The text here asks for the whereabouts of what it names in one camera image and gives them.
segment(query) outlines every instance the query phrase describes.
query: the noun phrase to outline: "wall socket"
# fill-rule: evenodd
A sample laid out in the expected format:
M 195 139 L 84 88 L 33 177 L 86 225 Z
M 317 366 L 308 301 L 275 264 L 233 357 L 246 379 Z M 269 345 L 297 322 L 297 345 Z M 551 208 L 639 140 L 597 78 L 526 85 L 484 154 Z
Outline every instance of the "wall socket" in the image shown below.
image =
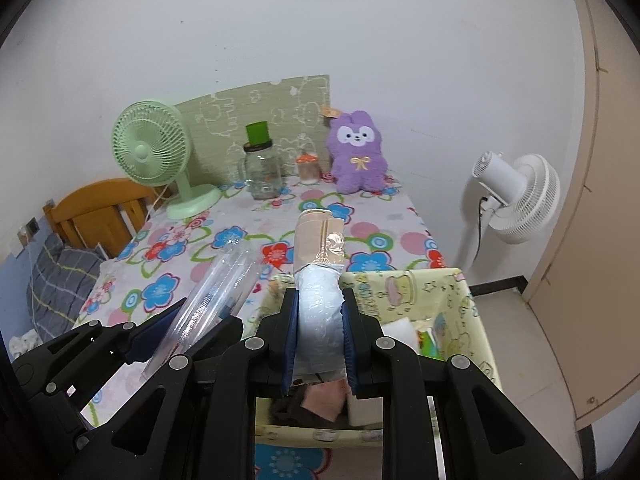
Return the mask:
M 16 258 L 39 230 L 40 226 L 38 225 L 38 222 L 35 218 L 29 220 L 23 227 L 20 228 L 20 230 L 16 234 L 16 237 L 9 243 L 9 248 Z
M 19 231 L 17 234 L 18 240 L 23 247 L 26 247 L 29 242 L 33 239 L 35 234 L 40 230 L 40 226 L 35 218 L 29 220 Z

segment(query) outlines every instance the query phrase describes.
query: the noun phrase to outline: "green desk fan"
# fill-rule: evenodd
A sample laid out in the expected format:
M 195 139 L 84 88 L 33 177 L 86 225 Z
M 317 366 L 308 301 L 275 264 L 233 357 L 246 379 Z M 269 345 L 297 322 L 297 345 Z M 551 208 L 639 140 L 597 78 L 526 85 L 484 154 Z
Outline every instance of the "green desk fan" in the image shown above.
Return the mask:
M 177 108 L 141 101 L 120 114 L 111 132 L 111 148 L 127 176 L 143 186 L 165 186 L 174 181 L 178 195 L 169 199 L 166 214 L 173 220 L 188 218 L 220 200 L 213 184 L 191 186 L 186 168 L 191 136 Z

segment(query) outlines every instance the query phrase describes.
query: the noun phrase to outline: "orange lid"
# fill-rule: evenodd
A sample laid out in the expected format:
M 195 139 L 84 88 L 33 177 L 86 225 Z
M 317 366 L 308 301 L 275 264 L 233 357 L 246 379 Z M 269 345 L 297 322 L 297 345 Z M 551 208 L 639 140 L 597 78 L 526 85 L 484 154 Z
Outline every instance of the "orange lid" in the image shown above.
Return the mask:
M 300 162 L 317 162 L 318 158 L 315 155 L 311 155 L 311 153 L 303 153 L 300 155 L 296 162 L 300 164 Z

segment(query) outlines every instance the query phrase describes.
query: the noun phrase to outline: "door frame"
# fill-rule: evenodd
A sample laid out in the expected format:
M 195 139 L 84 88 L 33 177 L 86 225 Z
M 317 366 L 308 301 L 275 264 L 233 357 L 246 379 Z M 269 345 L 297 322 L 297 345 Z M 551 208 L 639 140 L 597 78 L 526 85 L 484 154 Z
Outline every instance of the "door frame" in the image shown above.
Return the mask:
M 578 144 L 578 153 L 575 159 L 574 172 L 566 192 L 564 204 L 558 216 L 558 222 L 554 227 L 551 237 L 546 244 L 545 251 L 533 271 L 529 284 L 522 293 L 522 299 L 529 301 L 538 286 L 546 278 L 546 272 L 553 263 L 567 229 L 574 218 L 580 202 L 587 171 L 591 161 L 591 152 L 595 140 L 596 126 L 598 124 L 598 52 L 594 38 L 593 19 L 587 0 L 574 0 L 578 11 L 580 32 L 582 34 L 582 47 L 584 51 L 584 112 L 582 117 L 582 131 Z

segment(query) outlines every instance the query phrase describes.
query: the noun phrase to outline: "green patterned board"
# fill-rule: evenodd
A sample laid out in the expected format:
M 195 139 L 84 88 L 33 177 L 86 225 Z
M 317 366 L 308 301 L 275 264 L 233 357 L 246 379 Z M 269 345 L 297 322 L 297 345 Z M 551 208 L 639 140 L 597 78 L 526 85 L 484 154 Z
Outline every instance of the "green patterned board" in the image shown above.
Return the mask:
M 324 141 L 329 131 L 320 113 L 329 104 L 329 76 L 292 77 L 223 90 L 177 105 L 193 138 L 188 165 L 192 184 L 237 182 L 247 141 L 245 125 L 267 121 L 285 175 L 297 174 L 302 150 L 317 153 L 329 171 Z

